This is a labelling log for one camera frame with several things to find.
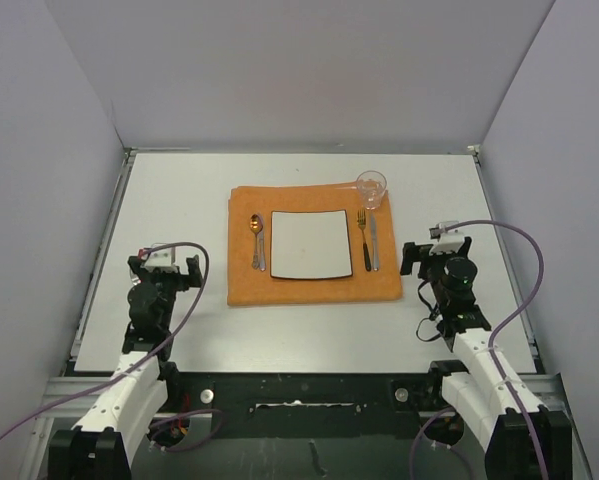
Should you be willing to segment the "green handled utensil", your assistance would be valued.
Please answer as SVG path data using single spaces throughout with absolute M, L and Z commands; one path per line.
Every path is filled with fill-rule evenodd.
M 364 209 L 359 209 L 357 212 L 357 226 L 362 234 L 362 249 L 364 257 L 365 270 L 370 272 L 372 270 L 372 260 L 370 256 L 370 249 L 366 237 L 367 217 Z

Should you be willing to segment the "silver spoon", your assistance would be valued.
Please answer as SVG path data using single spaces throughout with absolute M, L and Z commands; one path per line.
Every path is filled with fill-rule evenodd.
M 259 265 L 260 271 L 265 271 L 267 267 L 266 262 L 266 251 L 265 251 L 265 230 L 262 229 L 258 234 L 258 248 L 259 248 Z

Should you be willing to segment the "orange cloth placemat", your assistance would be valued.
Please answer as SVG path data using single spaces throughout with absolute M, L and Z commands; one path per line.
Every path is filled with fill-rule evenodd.
M 239 186 L 228 200 L 227 304 L 230 306 L 381 302 L 399 300 L 403 287 L 396 253 L 391 197 L 383 196 L 373 217 L 376 221 L 380 268 L 364 267 L 357 212 L 361 199 L 352 182 L 290 187 Z M 252 268 L 254 236 L 250 217 L 263 216 L 265 236 L 272 236 L 274 211 L 316 213 L 344 210 L 352 247 L 353 274 L 324 280 L 275 279 L 269 272 Z

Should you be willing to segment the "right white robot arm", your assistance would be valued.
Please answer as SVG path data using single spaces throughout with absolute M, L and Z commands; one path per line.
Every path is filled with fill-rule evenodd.
M 492 326 L 473 292 L 478 268 L 468 257 L 471 243 L 453 231 L 433 244 L 403 246 L 400 273 L 416 274 L 431 288 L 432 318 L 455 356 L 431 364 L 425 400 L 438 409 L 454 408 L 484 451 L 488 478 L 571 479 L 570 420 L 529 389 L 492 340 Z

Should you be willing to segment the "silver knife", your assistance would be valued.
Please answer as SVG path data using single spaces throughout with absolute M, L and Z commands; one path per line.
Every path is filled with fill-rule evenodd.
M 380 258 L 378 251 L 378 235 L 377 235 L 377 224 L 376 219 L 373 212 L 370 212 L 370 233 L 371 233 L 371 241 L 372 241 L 372 268 L 373 271 L 378 271 L 380 269 Z

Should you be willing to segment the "white square plate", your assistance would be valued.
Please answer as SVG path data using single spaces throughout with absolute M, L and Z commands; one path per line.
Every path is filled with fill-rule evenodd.
M 270 274 L 283 280 L 330 280 L 353 275 L 345 210 L 273 211 Z

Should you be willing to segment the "silver fork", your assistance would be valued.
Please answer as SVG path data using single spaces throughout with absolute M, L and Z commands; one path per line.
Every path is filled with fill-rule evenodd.
M 254 249 L 253 249 L 253 257 L 252 257 L 252 268 L 258 269 L 259 265 L 259 248 L 258 248 L 258 234 L 264 229 L 263 220 L 258 214 L 253 214 L 250 217 L 250 231 L 254 235 Z

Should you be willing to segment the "clear plastic cup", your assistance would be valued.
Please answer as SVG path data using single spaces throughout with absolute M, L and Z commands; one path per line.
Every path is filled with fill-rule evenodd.
M 387 180 L 376 170 L 364 171 L 356 179 L 356 190 L 362 206 L 367 210 L 376 210 L 387 191 Z

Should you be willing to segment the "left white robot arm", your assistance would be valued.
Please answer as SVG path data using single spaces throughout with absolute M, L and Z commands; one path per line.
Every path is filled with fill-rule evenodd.
M 130 479 L 131 466 L 155 414 L 183 398 L 180 373 L 169 360 L 177 294 L 200 291 L 205 274 L 197 255 L 175 263 L 175 249 L 142 251 L 128 258 L 137 283 L 127 294 L 129 322 L 121 355 L 88 412 L 48 445 L 49 479 Z

